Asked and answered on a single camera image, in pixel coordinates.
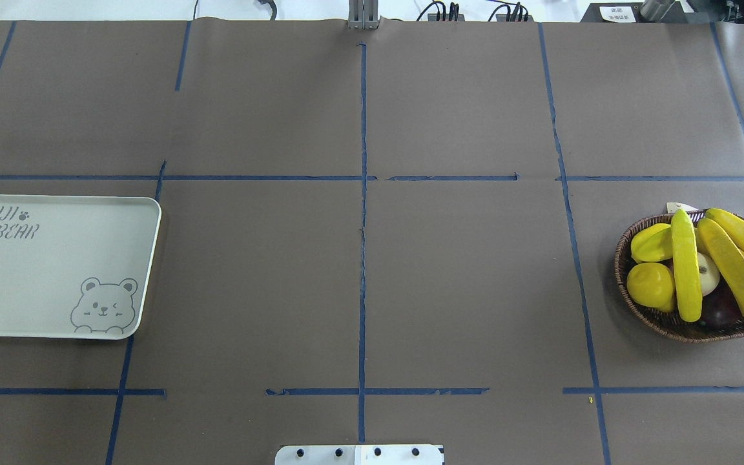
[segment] gray cylinder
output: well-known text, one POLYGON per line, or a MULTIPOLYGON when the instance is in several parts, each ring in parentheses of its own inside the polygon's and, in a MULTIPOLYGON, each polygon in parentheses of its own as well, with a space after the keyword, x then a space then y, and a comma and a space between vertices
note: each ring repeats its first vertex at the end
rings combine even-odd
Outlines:
POLYGON ((647 21, 655 23, 665 17, 674 0, 645 0, 639 8, 639 14, 647 21))

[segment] cable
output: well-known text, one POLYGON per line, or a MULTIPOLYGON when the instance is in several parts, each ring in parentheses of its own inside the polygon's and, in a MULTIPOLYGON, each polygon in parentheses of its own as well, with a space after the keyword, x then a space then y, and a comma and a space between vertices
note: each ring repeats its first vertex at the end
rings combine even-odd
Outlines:
POLYGON ((518 3, 509 3, 509 2, 500 2, 499 0, 490 0, 490 2, 496 2, 501 3, 499 6, 496 6, 496 9, 493 10, 493 14, 490 15, 490 18, 487 20, 489 23, 490 21, 493 21, 493 17, 495 17, 495 13, 499 12, 499 10, 502 8, 507 8, 507 15, 504 18, 505 21, 509 23, 509 21, 513 21, 514 23, 522 23, 522 21, 528 20, 530 17, 530 12, 528 9, 526 9, 526 6, 522 5, 521 2, 518 3))
POLYGON ((510 17, 510 6, 506 3, 502 3, 499 6, 496 6, 496 8, 493 10, 493 14, 490 15, 490 18, 487 20, 487 23, 490 21, 493 21, 493 18, 495 17, 495 13, 499 12, 501 8, 507 8, 507 17, 510 17))
POLYGON ((439 10, 438 11, 438 21, 442 21, 442 17, 445 17, 446 18, 446 5, 443 2, 432 2, 429 5, 426 5, 426 8, 421 12, 420 15, 418 15, 419 17, 418 17, 418 19, 416 21, 421 21, 421 18, 423 17, 424 13, 426 13, 426 11, 428 11, 432 7, 432 5, 435 5, 435 8, 438 8, 438 10, 439 10))
POLYGON ((516 8, 513 8, 513 22, 516 21, 516 18, 520 19, 519 12, 521 11, 522 4, 516 3, 516 8))
POLYGON ((274 0, 257 0, 260 5, 269 5, 269 8, 271 8, 271 18, 269 18, 269 21, 274 21, 277 19, 277 5, 274 3, 274 0))

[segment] metal bracket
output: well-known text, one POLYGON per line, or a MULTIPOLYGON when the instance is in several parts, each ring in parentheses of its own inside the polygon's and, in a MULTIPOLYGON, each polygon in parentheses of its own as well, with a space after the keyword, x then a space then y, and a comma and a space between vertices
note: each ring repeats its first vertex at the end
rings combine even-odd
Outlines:
POLYGON ((286 446, 274 465, 443 465, 444 447, 431 444, 286 446))
POLYGON ((378 0, 349 0, 349 29, 378 29, 378 0))

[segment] label sticker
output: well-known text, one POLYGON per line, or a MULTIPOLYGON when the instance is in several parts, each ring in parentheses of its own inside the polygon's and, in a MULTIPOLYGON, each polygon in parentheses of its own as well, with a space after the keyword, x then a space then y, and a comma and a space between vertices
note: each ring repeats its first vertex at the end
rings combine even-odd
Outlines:
POLYGON ((636 15, 629 6, 600 6, 602 19, 611 23, 635 23, 636 15))

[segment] eggplant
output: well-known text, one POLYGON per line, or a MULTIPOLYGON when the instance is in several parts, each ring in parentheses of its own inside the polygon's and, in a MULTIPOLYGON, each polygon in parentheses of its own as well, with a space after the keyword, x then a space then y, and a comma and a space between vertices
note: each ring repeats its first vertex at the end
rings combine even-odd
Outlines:
POLYGON ((727 329, 744 323, 739 304, 724 279, 719 281, 714 292, 702 298, 702 316, 697 324, 709 329, 727 329))

